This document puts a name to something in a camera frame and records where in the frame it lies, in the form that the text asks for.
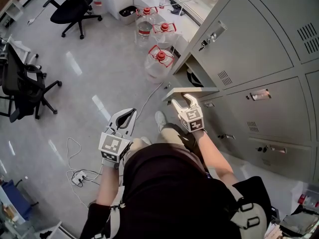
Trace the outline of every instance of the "power strip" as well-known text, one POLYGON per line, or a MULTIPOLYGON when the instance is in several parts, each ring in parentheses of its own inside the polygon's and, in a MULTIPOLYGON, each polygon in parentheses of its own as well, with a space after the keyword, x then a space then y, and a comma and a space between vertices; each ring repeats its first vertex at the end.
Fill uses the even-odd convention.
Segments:
POLYGON ((82 182, 84 180, 84 178, 86 177, 86 173, 81 171, 78 172, 72 179, 73 183, 78 185, 80 182, 82 182))

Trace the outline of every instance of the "backpack strap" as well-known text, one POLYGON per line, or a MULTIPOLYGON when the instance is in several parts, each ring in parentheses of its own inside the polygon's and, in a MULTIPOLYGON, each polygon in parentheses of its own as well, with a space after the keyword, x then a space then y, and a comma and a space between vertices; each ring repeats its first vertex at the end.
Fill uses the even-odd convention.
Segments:
POLYGON ((239 205, 238 211, 231 218, 240 231, 242 239, 263 239, 267 229, 264 209, 256 203, 244 201, 244 197, 233 186, 226 185, 239 205))

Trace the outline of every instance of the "trash bin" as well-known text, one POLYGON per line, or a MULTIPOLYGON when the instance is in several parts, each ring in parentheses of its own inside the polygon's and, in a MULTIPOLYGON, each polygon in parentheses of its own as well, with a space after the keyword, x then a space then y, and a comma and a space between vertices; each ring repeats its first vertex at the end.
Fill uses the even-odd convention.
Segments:
POLYGON ((119 12, 120 19, 125 25, 131 24, 135 21, 136 9, 137 8, 135 6, 131 5, 119 12))

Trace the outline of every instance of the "red cap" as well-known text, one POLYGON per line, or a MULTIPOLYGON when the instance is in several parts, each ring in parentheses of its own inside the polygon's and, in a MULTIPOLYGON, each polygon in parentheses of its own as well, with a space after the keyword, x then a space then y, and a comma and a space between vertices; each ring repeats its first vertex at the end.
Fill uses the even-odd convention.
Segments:
POLYGON ((157 55, 158 60, 163 60, 165 58, 166 54, 163 51, 160 51, 157 55))
POLYGON ((145 14, 149 14, 151 12, 151 8, 149 8, 149 7, 145 7, 144 8, 144 13, 145 14))
POLYGON ((160 26, 161 30, 163 31, 167 31, 168 30, 168 24, 167 23, 163 23, 161 26, 160 26))

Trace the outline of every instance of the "black shirt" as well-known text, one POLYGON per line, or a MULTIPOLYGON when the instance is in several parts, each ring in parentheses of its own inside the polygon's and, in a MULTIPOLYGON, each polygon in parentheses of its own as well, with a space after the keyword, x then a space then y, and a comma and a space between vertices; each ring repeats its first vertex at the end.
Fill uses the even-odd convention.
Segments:
MULTIPOLYGON (((237 202, 223 182, 209 179, 178 144, 157 143, 138 151, 124 169, 122 238, 240 238, 230 222, 237 202)), ((267 223, 271 204, 260 177, 234 184, 247 202, 259 204, 267 223)), ((107 206, 92 204, 80 239, 103 230, 107 206)))

